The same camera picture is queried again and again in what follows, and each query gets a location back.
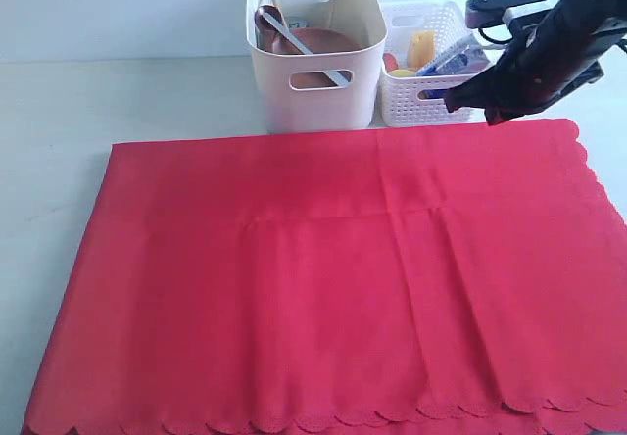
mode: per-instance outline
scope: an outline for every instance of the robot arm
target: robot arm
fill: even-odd
[[[490,125],[541,113],[599,80],[599,57],[627,33],[627,0],[560,0],[536,15],[537,24],[509,27],[513,38],[493,67],[446,92],[449,112],[483,108]]]

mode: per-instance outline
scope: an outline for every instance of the white mesh basket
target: white mesh basket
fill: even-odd
[[[385,51],[392,53],[401,67],[406,66],[411,36],[418,30],[435,30],[437,54],[470,33],[461,10],[453,2],[390,3],[381,7],[388,29]],[[468,122],[472,109],[463,108],[449,114],[443,99],[423,100],[418,94],[455,87],[473,76],[392,77],[382,65],[379,88],[383,121],[389,126]]]

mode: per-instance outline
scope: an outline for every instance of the white storage container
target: white storage container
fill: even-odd
[[[405,2],[381,7],[388,28],[385,52],[392,53],[401,67],[406,63],[411,36],[419,30],[435,30],[436,54],[470,33],[461,10],[452,2]],[[455,87],[474,74],[400,78],[387,74],[383,65],[381,68],[381,113],[387,125],[463,123],[470,119],[472,109],[462,108],[449,114],[443,99],[423,100],[418,94],[425,90]]]
[[[283,16],[304,18],[310,26],[343,33],[362,49],[310,56],[264,52],[257,48],[254,20],[261,4],[274,4]],[[377,0],[247,0],[246,30],[270,132],[358,129],[370,124],[386,37]],[[295,89],[290,83],[294,73],[324,71],[349,71],[352,78],[342,88]]]

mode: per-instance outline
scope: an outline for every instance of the red cloth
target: red cloth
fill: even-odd
[[[24,432],[627,431],[570,121],[116,145]]]

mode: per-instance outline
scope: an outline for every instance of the yellow sponge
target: yellow sponge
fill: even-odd
[[[435,58],[435,31],[419,31],[411,38],[408,51],[408,66],[410,68],[422,68]]]

